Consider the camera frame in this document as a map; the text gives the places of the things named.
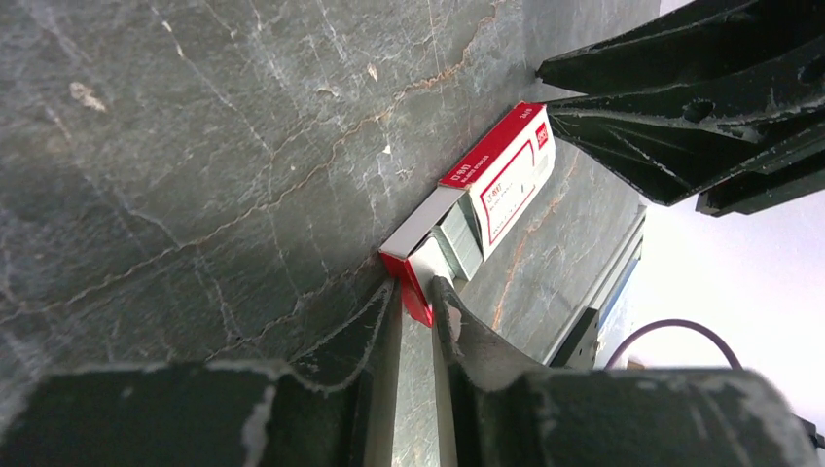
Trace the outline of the staple tray box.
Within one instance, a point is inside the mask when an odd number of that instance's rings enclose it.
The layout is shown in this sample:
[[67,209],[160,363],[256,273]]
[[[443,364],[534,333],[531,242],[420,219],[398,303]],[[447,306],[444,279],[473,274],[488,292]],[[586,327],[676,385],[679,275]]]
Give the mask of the staple tray box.
[[378,254],[402,284],[402,303],[410,317],[431,327],[430,282],[465,283],[484,261],[467,194],[438,187],[380,246]]

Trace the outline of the red white staple box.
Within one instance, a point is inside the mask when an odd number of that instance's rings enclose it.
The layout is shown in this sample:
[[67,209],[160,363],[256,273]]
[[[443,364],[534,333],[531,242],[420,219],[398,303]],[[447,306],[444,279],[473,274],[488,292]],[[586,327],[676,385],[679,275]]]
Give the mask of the red white staple box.
[[469,196],[484,259],[545,186],[555,161],[547,105],[521,102],[440,180]]

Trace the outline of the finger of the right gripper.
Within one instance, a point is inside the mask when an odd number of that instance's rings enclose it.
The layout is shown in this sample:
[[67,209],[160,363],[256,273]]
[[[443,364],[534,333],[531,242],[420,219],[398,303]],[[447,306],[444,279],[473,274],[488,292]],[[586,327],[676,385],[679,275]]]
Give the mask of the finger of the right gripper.
[[544,60],[543,83],[622,93],[720,78],[824,33],[821,1],[693,1],[611,39]]
[[554,136],[650,201],[753,214],[824,188],[824,42],[734,74],[548,105]]

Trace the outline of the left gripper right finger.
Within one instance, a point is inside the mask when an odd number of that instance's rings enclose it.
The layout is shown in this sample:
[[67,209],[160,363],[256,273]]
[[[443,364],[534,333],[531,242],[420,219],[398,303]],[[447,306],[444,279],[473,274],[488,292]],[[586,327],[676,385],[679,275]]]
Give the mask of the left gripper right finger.
[[815,466],[803,424],[746,370],[547,367],[429,286],[445,466]]

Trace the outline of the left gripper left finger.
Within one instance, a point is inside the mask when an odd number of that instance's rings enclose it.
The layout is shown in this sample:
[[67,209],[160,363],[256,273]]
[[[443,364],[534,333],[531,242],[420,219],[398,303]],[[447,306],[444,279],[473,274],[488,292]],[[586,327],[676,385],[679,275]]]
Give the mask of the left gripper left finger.
[[401,286],[285,361],[85,367],[43,379],[1,433],[5,466],[387,466]]

